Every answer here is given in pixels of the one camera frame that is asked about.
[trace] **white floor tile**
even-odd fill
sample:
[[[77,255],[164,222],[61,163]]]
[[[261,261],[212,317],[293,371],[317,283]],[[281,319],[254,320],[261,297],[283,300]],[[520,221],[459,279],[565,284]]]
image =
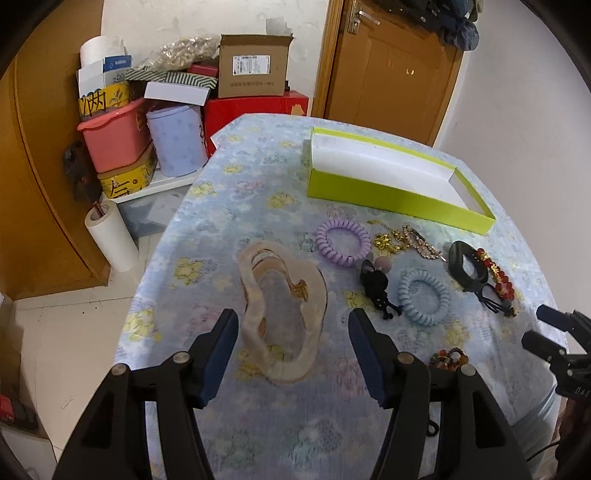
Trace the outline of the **white floor tile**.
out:
[[[8,327],[8,334],[14,348],[21,351],[21,399],[23,403],[36,408],[35,375],[37,355],[41,348],[43,309],[16,310],[14,324]]]
[[[144,236],[138,241],[139,261],[129,271],[119,273],[111,270],[109,284],[106,287],[94,287],[87,289],[89,298],[87,301],[115,300],[133,297],[144,270],[146,268],[146,258],[150,246],[149,236]]]
[[[36,407],[54,446],[65,447],[117,349],[131,298],[43,308]]]
[[[146,267],[148,266],[148,262],[152,258],[152,255],[154,255],[154,250],[156,250],[156,245],[158,245],[158,242],[160,242],[160,239],[162,238],[163,233],[164,232],[155,233],[154,235],[150,235],[150,244],[148,246],[148,255],[146,257]]]
[[[44,307],[56,307],[58,305],[75,305],[77,303],[85,303],[91,300],[91,288],[84,288],[83,290],[65,291],[62,293],[54,293],[53,295],[45,295]]]
[[[17,300],[14,302],[14,307],[17,310],[38,309],[45,306],[45,298],[46,297],[41,296]]]
[[[60,461],[61,454],[62,454],[63,452],[64,452],[64,451],[63,451],[61,448],[58,448],[58,447],[56,447],[55,445],[53,446],[53,453],[55,453],[55,454],[56,454],[56,460],[57,460],[58,462]]]

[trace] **open box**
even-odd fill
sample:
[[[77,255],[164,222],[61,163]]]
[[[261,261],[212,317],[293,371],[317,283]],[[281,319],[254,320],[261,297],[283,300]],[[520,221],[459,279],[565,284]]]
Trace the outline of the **open box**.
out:
[[[486,234],[495,217],[453,165],[400,145],[314,127],[308,197],[354,203]]]

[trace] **red box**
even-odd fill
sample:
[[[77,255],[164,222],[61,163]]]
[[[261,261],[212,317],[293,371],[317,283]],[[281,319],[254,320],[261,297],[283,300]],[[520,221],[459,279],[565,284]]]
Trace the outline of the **red box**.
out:
[[[188,69],[189,73],[196,73],[198,75],[205,75],[206,77],[217,78],[219,68],[215,65],[202,65],[200,63],[193,63]]]
[[[203,107],[203,123],[207,154],[211,157],[216,147],[212,135],[225,127],[232,120],[245,113],[287,113],[288,115],[306,115],[308,97],[295,90],[285,92],[282,97],[234,97],[213,98]]]

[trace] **beige hair claw clip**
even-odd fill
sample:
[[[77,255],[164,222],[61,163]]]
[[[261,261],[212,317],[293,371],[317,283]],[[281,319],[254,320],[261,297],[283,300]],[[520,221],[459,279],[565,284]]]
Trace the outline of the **beige hair claw clip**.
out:
[[[238,267],[246,295],[241,333],[249,357],[273,383],[301,380],[316,361],[326,312],[326,283],[320,270],[308,260],[295,259],[282,245],[267,241],[250,244],[242,250],[238,254]],[[257,280],[269,270],[281,273],[291,294],[302,300],[300,311],[306,336],[299,355],[292,361],[274,358],[264,341],[265,299]]]

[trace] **blue cloth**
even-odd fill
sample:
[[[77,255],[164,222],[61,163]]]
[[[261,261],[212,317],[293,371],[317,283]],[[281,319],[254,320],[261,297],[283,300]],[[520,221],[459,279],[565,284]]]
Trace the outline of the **blue cloth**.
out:
[[[310,159],[303,144],[309,141],[313,126],[394,142],[458,166],[492,209],[496,223],[481,236],[396,213],[308,198]],[[370,398],[351,347],[346,322],[354,307],[365,308],[377,331],[390,335],[401,351],[410,351],[424,362],[441,348],[462,348],[511,424],[548,396],[554,378],[544,362],[522,349],[520,340],[526,330],[535,329],[566,344],[563,333],[535,318],[541,303],[555,306],[554,300],[518,229],[463,162],[394,135],[289,115],[244,115],[213,140],[216,154],[190,188],[148,264],[116,361],[132,368],[159,364],[190,346],[199,333],[209,331],[223,308],[233,308],[242,316],[245,299],[235,256],[252,241],[280,242],[295,257],[313,261],[329,289],[318,359],[302,381],[283,386],[269,383],[238,339],[217,397],[196,412],[217,479],[370,477],[390,412]],[[513,282],[518,316],[506,319],[493,314],[474,295],[462,292],[443,262],[409,251],[392,259],[388,297],[393,303],[398,300],[402,271],[426,270],[447,286],[450,313],[433,327],[417,325],[404,316],[383,320],[363,295],[359,272],[338,267],[316,251],[313,232],[331,217],[352,219],[372,236],[384,228],[367,220],[379,219],[397,229],[409,223],[443,251],[458,239],[484,248]],[[358,248],[352,237],[334,232],[342,251]],[[290,296],[285,280],[274,275],[270,272],[261,280],[267,303],[265,339],[273,355],[290,359],[303,343],[299,300]],[[428,287],[420,288],[411,292],[413,300],[420,300],[426,309],[436,308],[437,298],[429,296]],[[147,429],[154,478],[161,479],[165,474],[153,405],[148,406]],[[432,470],[436,449],[437,438],[427,439],[423,474]]]

